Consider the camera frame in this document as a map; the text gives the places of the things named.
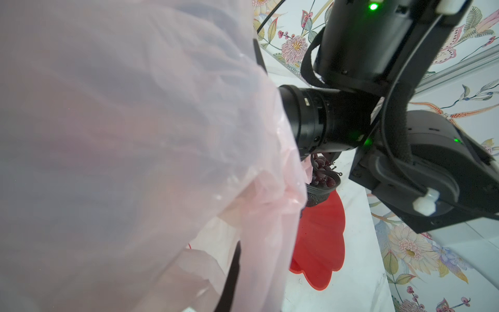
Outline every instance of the pink flower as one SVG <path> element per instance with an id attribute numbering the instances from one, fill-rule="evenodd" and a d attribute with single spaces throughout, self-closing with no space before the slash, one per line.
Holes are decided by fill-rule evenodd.
<path id="1" fill-rule="evenodd" d="M 294 36 L 282 45 L 282 57 L 286 64 L 300 62 L 307 52 L 308 44 L 302 36 Z"/>
<path id="2" fill-rule="evenodd" d="M 484 45 L 482 45 L 482 47 L 488 46 L 489 44 L 491 44 L 492 42 L 494 42 L 495 39 L 496 39 L 496 36 L 490 37 L 490 39 L 487 41 L 487 43 L 484 44 Z"/>
<path id="3" fill-rule="evenodd" d="M 499 9 L 494 13 L 490 14 L 487 18 L 482 20 L 477 25 L 477 33 L 481 33 L 486 31 L 487 29 L 490 29 L 492 26 L 497 24 L 497 22 L 499 22 Z"/>
<path id="4" fill-rule="evenodd" d="M 305 25 L 307 25 L 307 21 L 309 18 L 312 18 L 313 13 L 310 12 L 309 14 L 305 15 L 303 17 L 303 22 L 301 23 L 301 28 L 305 28 Z"/>
<path id="5" fill-rule="evenodd" d="M 405 299 L 399 307 L 399 312 L 426 312 L 424 306 Z"/>

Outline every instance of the grapes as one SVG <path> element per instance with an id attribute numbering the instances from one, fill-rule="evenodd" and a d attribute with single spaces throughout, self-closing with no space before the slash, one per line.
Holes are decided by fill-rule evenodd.
<path id="1" fill-rule="evenodd" d="M 315 162 L 318 164 L 319 168 L 322 168 L 326 165 L 326 162 L 323 159 L 317 158 Z"/>
<path id="2" fill-rule="evenodd" d="M 336 186 L 334 178 L 323 173 L 325 171 L 333 171 L 330 167 L 332 165 L 331 162 L 329 162 L 324 156 L 318 156 L 317 154 L 313 154 L 312 159 L 313 171 L 310 185 L 317 186 L 319 188 L 332 188 Z"/>
<path id="3" fill-rule="evenodd" d="M 317 173 L 315 174 L 315 176 L 316 176 L 316 177 L 317 177 L 317 179 L 319 179 L 319 180 L 321 180 L 321 179 L 323 179 L 323 178 L 325 178 L 325 177 L 326 177 L 326 175 L 325 175 L 325 174 L 323 174 L 322 172 L 317 172 Z"/>

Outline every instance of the green led light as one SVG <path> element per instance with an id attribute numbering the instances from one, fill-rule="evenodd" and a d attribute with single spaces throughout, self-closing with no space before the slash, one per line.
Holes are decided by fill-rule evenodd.
<path id="1" fill-rule="evenodd" d="M 367 138 L 367 140 L 364 142 L 364 146 L 368 147 L 373 145 L 373 140 L 371 138 Z"/>

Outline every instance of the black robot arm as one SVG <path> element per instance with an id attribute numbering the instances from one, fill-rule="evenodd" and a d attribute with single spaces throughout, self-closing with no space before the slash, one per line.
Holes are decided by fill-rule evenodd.
<path id="1" fill-rule="evenodd" d="M 445 118 L 407 112 L 414 89 L 470 4 L 462 0 L 452 11 L 439 0 L 337 0 L 302 61 L 301 74 L 314 88 L 279 88 L 302 159 L 357 148 L 349 178 L 417 233 L 498 218 L 494 159 Z M 433 206 L 427 205 L 431 195 Z"/>

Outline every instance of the black cable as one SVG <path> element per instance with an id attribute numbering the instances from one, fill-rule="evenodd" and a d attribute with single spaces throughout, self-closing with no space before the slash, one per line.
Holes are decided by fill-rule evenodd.
<path id="1" fill-rule="evenodd" d="M 432 29 L 435 27 L 435 25 L 440 21 L 440 19 L 442 18 L 442 15 L 439 15 L 434 21 L 433 23 L 430 25 L 430 27 L 426 30 L 426 32 L 423 34 L 423 36 L 421 37 L 421 39 L 419 39 L 418 43 L 416 44 L 416 46 L 414 47 L 414 49 L 412 50 L 412 52 L 409 54 L 409 56 L 407 57 L 407 59 L 405 60 L 405 62 L 402 64 L 402 67 L 400 68 L 397 76 L 395 76 L 395 79 L 393 79 L 393 82 L 392 82 L 392 85 L 390 87 L 390 90 L 388 91 L 388 94 L 387 96 L 385 97 L 385 100 L 383 102 L 383 109 L 382 109 L 382 112 L 381 112 L 381 138 L 383 140 L 383 145 L 385 146 L 386 148 L 386 152 L 388 154 L 388 158 L 390 158 L 390 161 L 393 163 L 393 165 L 397 168 L 397 170 L 400 172 L 400 174 L 408 181 L 410 182 L 414 187 L 416 187 L 419 191 L 421 191 L 423 194 L 426 194 L 426 187 L 422 186 L 421 184 L 419 184 L 418 182 L 414 181 L 413 178 L 411 178 L 410 176 L 408 176 L 403 170 L 402 168 L 399 166 L 399 164 L 397 163 L 397 161 L 395 160 L 395 156 L 393 155 L 392 153 L 392 150 L 390 149 L 390 146 L 388 145 L 388 141 L 386 139 L 386 132 L 385 132 L 385 123 L 386 123 L 386 111 L 387 111 L 387 107 L 388 107 L 388 104 L 390 103 L 390 99 L 391 99 L 391 96 L 392 96 L 392 93 L 393 93 L 393 90 L 395 89 L 395 86 L 397 85 L 400 77 L 402 76 L 405 68 L 407 67 L 407 65 L 409 64 L 409 62 L 411 61 L 412 57 L 416 54 L 417 50 L 419 49 L 419 47 L 421 46 L 421 44 L 425 41 L 426 37 L 430 34 L 430 32 L 432 31 Z"/>
<path id="2" fill-rule="evenodd" d="M 488 218 L 488 219 L 494 219 L 494 220 L 499 220 L 499 216 L 492 213 L 492 212 L 486 212 L 486 211 L 482 211 L 482 210 L 477 210 L 477 209 L 473 209 L 473 208 L 469 208 L 469 207 L 466 207 L 466 206 L 463 206 L 461 204 L 458 204 L 458 203 L 453 203 L 453 202 L 448 202 L 444 199 L 439 199 L 440 202 L 443 202 L 443 203 L 446 203 L 448 205 L 451 205 L 451 206 L 454 206 L 456 207 L 457 209 L 463 211 L 463 212 L 466 212 L 470 215 L 475 215 L 477 217 L 484 217 L 484 218 Z"/>
<path id="3" fill-rule="evenodd" d="M 277 9 L 281 6 L 281 4 L 284 3 L 284 1 L 286 0 L 281 0 L 276 6 L 274 9 L 272 9 L 272 11 L 270 11 L 270 13 L 267 15 L 267 17 L 263 20 L 263 22 L 261 23 L 260 27 L 258 27 L 258 29 L 256 30 L 256 33 L 260 33 L 260 30 L 263 28 L 263 26 L 268 22 L 268 20 L 272 17 L 272 15 L 274 15 L 275 11 L 277 11 Z"/>

